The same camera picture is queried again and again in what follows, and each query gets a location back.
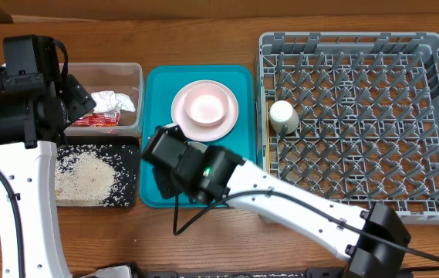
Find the small pink plate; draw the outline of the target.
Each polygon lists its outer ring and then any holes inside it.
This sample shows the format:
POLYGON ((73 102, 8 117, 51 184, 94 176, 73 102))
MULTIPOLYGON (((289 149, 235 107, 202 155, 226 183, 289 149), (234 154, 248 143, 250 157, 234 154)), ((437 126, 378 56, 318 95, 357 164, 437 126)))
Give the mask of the small pink plate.
POLYGON ((199 83, 189 89, 184 98, 184 109, 188 117, 202 126, 214 125, 228 112, 226 92, 211 82, 199 83))

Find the red snack wrapper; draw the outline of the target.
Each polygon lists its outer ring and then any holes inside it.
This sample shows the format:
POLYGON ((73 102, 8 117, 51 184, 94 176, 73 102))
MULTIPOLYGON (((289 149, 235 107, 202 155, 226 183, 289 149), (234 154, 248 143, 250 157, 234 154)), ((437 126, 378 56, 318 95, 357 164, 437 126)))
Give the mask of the red snack wrapper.
POLYGON ((104 113, 88 113, 76 120, 73 125, 80 127, 115 127, 120 120, 118 111, 108 111, 104 113))

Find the white napkin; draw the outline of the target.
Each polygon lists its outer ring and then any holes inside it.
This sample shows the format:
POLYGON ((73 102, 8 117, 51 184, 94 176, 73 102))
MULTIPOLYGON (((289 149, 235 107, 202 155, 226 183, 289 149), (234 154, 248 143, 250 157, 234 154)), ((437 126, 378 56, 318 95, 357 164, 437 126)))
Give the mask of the white napkin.
POLYGON ((96 102, 96 106, 93 110, 94 113, 105 113, 113 110, 136 111, 132 100, 124 93, 115 93, 114 91, 105 90, 91 93, 91 97, 96 102))

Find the white cup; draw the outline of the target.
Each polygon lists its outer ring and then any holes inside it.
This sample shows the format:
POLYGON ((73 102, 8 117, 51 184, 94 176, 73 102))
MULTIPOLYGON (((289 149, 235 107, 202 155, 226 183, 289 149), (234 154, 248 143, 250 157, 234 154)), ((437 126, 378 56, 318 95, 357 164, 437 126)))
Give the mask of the white cup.
POLYGON ((277 133, 282 132, 286 125, 286 133, 292 133, 299 126, 299 115, 293 106, 285 100, 278 100, 271 105, 268 112, 269 122, 272 129, 277 133))

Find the grey bowl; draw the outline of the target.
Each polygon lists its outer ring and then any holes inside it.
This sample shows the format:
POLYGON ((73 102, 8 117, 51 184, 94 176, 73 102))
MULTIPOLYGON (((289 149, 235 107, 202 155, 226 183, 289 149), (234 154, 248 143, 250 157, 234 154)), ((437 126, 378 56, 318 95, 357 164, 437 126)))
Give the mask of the grey bowl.
POLYGON ((187 143, 189 146, 199 150, 200 152, 204 153, 208 146, 205 144, 202 144, 201 142, 197 142, 197 141, 188 141, 187 143))

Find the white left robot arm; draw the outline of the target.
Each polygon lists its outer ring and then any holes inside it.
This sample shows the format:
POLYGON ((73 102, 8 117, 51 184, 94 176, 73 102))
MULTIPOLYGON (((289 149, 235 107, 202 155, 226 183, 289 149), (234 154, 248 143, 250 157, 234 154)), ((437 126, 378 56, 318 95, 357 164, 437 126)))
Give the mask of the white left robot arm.
POLYGON ((0 243, 4 277, 69 277, 59 233, 55 172, 65 129, 95 101, 60 64, 48 36, 3 41, 0 66, 0 243))

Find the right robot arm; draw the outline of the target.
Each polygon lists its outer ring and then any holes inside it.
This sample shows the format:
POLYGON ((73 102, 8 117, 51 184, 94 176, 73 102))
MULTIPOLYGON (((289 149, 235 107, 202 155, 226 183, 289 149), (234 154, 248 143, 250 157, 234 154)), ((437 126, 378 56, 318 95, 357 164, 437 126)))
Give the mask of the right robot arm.
POLYGON ((396 277, 410 233, 391 208, 330 201, 263 171, 225 147, 192 147, 176 124, 158 127, 142 158, 169 180, 163 194, 183 192, 212 207, 255 212, 316 241, 347 262, 344 277, 396 277))

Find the large white plate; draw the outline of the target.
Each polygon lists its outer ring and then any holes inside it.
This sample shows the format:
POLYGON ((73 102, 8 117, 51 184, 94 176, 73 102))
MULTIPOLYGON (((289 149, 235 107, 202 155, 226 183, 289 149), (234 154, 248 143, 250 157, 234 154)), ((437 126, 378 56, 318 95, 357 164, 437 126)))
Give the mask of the large white plate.
POLYGON ((225 85, 213 80, 199 80, 189 83, 180 89, 180 91, 174 97, 171 105, 171 117, 173 122, 179 125, 185 136, 193 141, 214 141, 224 137, 235 126, 238 119, 238 114, 238 101, 235 95, 225 85), (184 98, 189 89, 194 85, 205 82, 211 82, 219 85, 226 92, 229 101, 228 112, 223 120, 211 126, 202 126, 196 124, 188 117, 184 109, 184 98))

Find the wooden chopstick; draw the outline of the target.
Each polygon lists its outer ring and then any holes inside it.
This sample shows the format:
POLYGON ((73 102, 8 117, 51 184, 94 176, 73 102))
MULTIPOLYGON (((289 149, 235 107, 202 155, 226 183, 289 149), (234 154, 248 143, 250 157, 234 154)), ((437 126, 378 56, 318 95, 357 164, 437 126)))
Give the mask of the wooden chopstick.
POLYGON ((270 132, 266 132, 266 146, 265 146, 265 160, 266 160, 266 171, 270 174, 270 132))
POLYGON ((265 170, 270 174, 270 140, 269 140, 269 117, 268 103, 265 102, 265 170))

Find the clear plastic storage bin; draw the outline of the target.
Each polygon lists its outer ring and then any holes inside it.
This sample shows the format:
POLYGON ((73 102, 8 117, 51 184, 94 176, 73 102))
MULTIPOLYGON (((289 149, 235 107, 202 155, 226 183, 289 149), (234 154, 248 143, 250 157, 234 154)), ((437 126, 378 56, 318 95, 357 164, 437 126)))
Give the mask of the clear plastic storage bin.
POLYGON ((138 63, 70 63, 69 73, 83 85, 88 93, 109 90, 127 95, 136 111, 122 111, 115 127, 81 127, 71 125, 67 136, 119 135, 140 137, 142 131, 145 86, 142 67, 138 63))

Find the grey dish rack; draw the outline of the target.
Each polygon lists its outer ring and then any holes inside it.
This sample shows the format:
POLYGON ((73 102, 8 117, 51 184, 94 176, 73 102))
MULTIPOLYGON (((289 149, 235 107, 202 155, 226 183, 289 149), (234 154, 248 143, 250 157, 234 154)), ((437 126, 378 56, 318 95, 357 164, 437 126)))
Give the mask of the grey dish rack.
POLYGON ((439 35, 267 32, 256 65, 257 162, 268 111, 288 101, 299 126, 270 132, 271 175, 335 202, 389 205, 439 225, 439 35))

